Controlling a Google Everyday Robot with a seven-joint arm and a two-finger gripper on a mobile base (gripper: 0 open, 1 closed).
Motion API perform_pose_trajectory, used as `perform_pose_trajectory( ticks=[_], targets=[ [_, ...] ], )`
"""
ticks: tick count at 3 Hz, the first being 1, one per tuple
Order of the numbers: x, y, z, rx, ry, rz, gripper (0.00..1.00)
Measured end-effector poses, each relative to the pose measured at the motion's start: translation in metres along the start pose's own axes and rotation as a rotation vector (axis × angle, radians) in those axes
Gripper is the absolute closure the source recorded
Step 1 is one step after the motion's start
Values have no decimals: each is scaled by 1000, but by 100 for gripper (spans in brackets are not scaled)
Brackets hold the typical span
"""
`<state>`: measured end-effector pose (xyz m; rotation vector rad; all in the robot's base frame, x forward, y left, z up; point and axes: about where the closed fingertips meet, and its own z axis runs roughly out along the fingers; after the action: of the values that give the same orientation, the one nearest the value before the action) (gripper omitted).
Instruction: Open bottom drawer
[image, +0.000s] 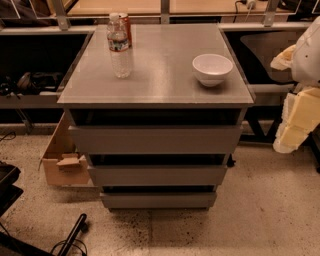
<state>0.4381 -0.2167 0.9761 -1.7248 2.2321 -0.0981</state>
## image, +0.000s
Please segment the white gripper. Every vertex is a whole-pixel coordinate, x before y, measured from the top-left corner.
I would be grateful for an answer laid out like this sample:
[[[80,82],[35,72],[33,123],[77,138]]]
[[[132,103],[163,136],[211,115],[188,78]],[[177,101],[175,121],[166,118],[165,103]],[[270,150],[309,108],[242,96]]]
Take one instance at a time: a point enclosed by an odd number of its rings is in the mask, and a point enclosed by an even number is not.
[[[276,70],[290,68],[295,48],[296,45],[287,47],[272,59],[270,66]],[[320,124],[320,89],[307,87],[298,94],[289,93],[281,118],[273,148],[278,153],[287,154],[297,150]]]

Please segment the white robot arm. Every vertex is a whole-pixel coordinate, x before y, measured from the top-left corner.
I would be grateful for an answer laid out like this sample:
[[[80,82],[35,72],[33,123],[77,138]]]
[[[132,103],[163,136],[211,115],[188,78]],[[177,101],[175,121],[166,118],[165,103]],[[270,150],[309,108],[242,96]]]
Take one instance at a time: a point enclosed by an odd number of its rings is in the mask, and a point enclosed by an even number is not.
[[[320,17],[295,45],[274,57],[270,66],[277,70],[290,68],[297,82],[294,92],[284,100],[282,122],[273,143],[276,152],[291,153],[320,124]]]

